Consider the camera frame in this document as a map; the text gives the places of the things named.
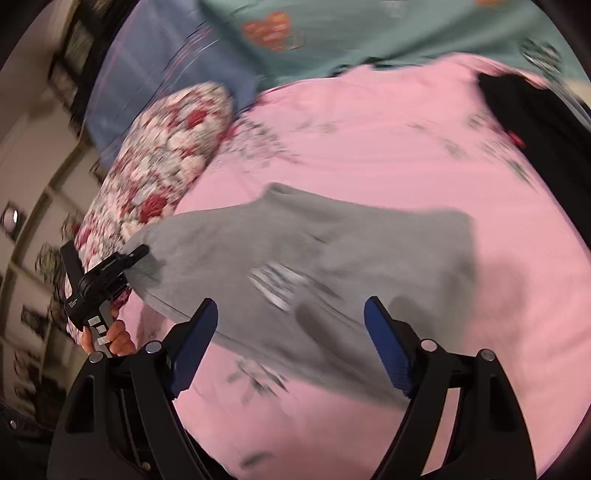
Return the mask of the person's left hand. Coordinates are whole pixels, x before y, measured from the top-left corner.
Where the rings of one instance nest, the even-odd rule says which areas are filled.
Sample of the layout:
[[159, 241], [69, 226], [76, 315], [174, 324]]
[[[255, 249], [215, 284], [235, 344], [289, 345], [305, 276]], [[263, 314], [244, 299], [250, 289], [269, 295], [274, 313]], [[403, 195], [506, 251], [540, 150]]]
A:
[[[106, 338], [108, 340], [107, 347], [111, 354], [115, 356], [127, 356], [136, 353], [135, 344], [132, 342], [130, 334], [127, 332], [122, 320], [117, 319], [111, 324]], [[95, 352], [89, 327], [83, 328], [81, 346], [87, 355]]]

